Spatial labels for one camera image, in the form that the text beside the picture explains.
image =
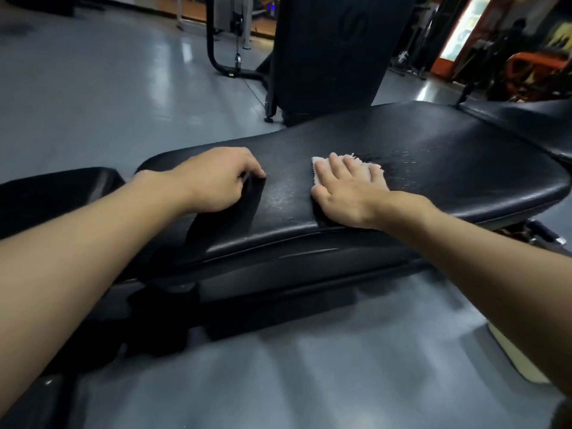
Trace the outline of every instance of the finger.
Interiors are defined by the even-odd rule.
[[[387,187],[386,179],[383,177],[383,170],[381,165],[379,164],[371,164],[369,165],[369,172],[371,173],[371,182],[378,187],[389,191],[390,189]]]
[[[337,179],[352,179],[352,174],[349,172],[341,158],[334,152],[329,155],[329,166],[332,167],[332,173]]]
[[[338,180],[333,175],[332,170],[326,165],[324,161],[316,161],[314,168],[316,170],[316,174],[318,175],[320,183],[324,185],[326,188],[331,187],[332,184],[335,184],[336,181]]]
[[[314,200],[324,208],[326,202],[332,197],[328,189],[324,185],[314,185],[312,187],[312,197]]]
[[[262,170],[260,163],[254,158],[252,153],[246,149],[248,153],[244,154],[243,166],[240,172],[251,172],[259,178],[266,178],[266,173]]]
[[[366,180],[363,168],[361,167],[361,159],[346,155],[342,158],[342,161],[354,179]]]

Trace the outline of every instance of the wooden floor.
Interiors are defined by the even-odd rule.
[[[177,13],[177,0],[155,0],[157,8],[163,12]],[[190,19],[206,21],[206,6],[200,1],[182,0],[182,14]],[[268,18],[256,18],[252,21],[251,31],[261,35],[274,37],[276,21]]]

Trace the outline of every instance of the black upright pad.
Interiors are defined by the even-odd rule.
[[[313,203],[311,158],[332,151],[381,164],[391,189],[426,195],[445,212],[491,229],[547,209],[571,185],[566,170],[532,145],[452,107],[425,102],[347,111],[217,145],[250,148],[268,179],[249,181],[233,208],[195,219],[187,250],[175,261],[182,268],[216,261],[238,268],[311,250],[397,246],[381,232],[328,222]],[[211,147],[163,153],[139,170],[169,170]]]
[[[270,85],[278,106],[311,115],[369,106],[414,2],[281,0]]]
[[[465,102],[463,111],[507,130],[572,165],[572,100]]]

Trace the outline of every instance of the black metal frame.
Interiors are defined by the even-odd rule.
[[[213,67],[231,78],[247,78],[261,81],[265,86],[268,85],[267,76],[260,71],[260,67],[266,63],[266,60],[256,70],[241,69],[240,67],[231,67],[219,64],[215,59],[215,0],[205,0],[206,4],[206,52]]]
[[[213,67],[226,77],[256,79],[268,90],[264,103],[266,117],[264,121],[272,122],[272,117],[276,114],[277,100],[274,96],[273,85],[270,79],[270,67],[273,52],[255,69],[242,69],[237,63],[234,67],[225,66],[216,61],[215,58],[215,0],[205,0],[206,4],[206,53]]]

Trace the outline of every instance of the forearm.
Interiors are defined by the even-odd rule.
[[[147,176],[0,241],[0,415],[129,260],[175,218],[169,193]]]
[[[396,236],[442,270],[560,390],[572,396],[572,259],[437,209]]]

